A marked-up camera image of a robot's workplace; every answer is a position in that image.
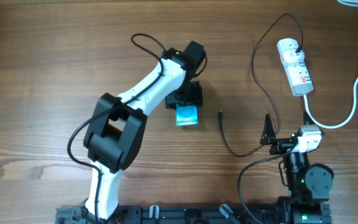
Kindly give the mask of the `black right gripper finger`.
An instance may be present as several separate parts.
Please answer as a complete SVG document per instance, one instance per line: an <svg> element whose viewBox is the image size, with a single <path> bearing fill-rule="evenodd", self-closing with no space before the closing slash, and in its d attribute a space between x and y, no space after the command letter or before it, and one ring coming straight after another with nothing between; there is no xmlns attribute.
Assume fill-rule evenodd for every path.
<svg viewBox="0 0 358 224"><path fill-rule="evenodd" d="M304 125L312 125L313 124L313 120L310 118L310 116L307 112L303 113L303 124Z"/></svg>
<svg viewBox="0 0 358 224"><path fill-rule="evenodd" d="M260 145L271 145L276 141L276 134L269 114L265 115L264 130L260 138Z"/></svg>

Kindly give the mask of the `blue screen Galaxy smartphone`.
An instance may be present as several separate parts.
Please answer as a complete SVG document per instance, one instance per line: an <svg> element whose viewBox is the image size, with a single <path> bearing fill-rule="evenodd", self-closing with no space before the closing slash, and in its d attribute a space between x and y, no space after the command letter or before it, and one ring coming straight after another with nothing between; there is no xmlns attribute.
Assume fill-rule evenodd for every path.
<svg viewBox="0 0 358 224"><path fill-rule="evenodd" d="M175 110L177 126L192 126L198 124L198 110L194 105L178 106Z"/></svg>

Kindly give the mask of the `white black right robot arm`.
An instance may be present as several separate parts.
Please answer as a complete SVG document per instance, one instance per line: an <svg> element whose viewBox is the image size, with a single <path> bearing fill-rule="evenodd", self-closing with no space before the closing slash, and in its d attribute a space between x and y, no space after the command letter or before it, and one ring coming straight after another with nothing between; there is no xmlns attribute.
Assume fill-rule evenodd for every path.
<svg viewBox="0 0 358 224"><path fill-rule="evenodd" d="M305 123L290 138L277 138L270 115L265 116L261 145L269 145L272 156L281 156L279 163L282 184L289 196L279 197L275 203L272 223L333 222L326 203L333 186L334 172L324 164L310 164L308 153L317 150L324 137L323 131L304 115Z"/></svg>

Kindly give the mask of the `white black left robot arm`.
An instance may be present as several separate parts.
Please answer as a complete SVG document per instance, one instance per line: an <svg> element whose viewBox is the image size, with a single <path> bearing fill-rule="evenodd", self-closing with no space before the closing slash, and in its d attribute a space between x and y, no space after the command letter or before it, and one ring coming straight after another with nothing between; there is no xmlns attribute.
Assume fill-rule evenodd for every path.
<svg viewBox="0 0 358 224"><path fill-rule="evenodd" d="M184 51L170 48L136 86L118 96L105 93L96 104L83 145L93 177L81 216L106 223L119 206L121 178L138 155L149 114L162 102L168 109L201 105L202 88L194 81L207 61L204 47L190 42Z"/></svg>

